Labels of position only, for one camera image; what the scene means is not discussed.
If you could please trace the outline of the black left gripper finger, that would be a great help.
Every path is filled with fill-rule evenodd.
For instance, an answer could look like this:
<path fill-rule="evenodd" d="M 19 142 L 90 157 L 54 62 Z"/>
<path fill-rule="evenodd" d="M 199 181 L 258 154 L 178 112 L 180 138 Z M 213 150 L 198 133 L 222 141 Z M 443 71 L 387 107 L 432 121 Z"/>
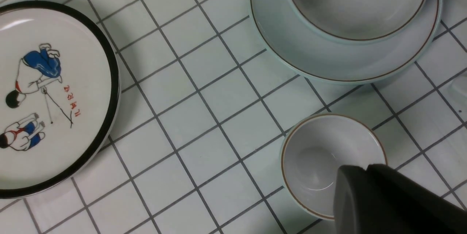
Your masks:
<path fill-rule="evenodd" d="M 465 210 L 384 164 L 343 165 L 334 194 L 337 234 L 465 234 Z"/>

